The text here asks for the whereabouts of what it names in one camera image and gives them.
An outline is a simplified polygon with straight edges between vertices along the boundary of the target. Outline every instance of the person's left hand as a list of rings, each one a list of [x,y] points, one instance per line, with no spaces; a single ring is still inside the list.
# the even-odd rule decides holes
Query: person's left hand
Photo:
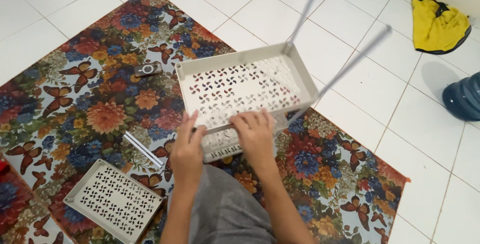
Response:
[[[200,182],[204,157],[200,143],[207,133],[207,128],[201,125],[192,133],[197,116],[198,111],[195,111],[191,117],[188,113],[183,114],[178,137],[170,155],[175,190],[184,187],[188,190],[193,188],[196,190]]]

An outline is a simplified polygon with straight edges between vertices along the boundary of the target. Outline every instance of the yellow towel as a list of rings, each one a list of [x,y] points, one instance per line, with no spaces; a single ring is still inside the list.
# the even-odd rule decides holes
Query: yellow towel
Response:
[[[420,52],[442,55],[457,49],[471,32],[469,19],[436,0],[412,0],[413,45]]]

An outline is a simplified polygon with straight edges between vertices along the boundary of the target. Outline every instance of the blue water jug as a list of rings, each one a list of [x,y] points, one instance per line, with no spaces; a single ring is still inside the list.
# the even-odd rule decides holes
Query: blue water jug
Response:
[[[448,85],[441,97],[456,118],[480,121],[480,72]]]

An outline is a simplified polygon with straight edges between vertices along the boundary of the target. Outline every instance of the person's right hand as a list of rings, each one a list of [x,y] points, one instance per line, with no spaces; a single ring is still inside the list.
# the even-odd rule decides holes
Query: person's right hand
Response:
[[[278,174],[273,156],[273,126],[275,120],[264,108],[261,113],[245,112],[230,117],[238,133],[243,155],[259,178]]]

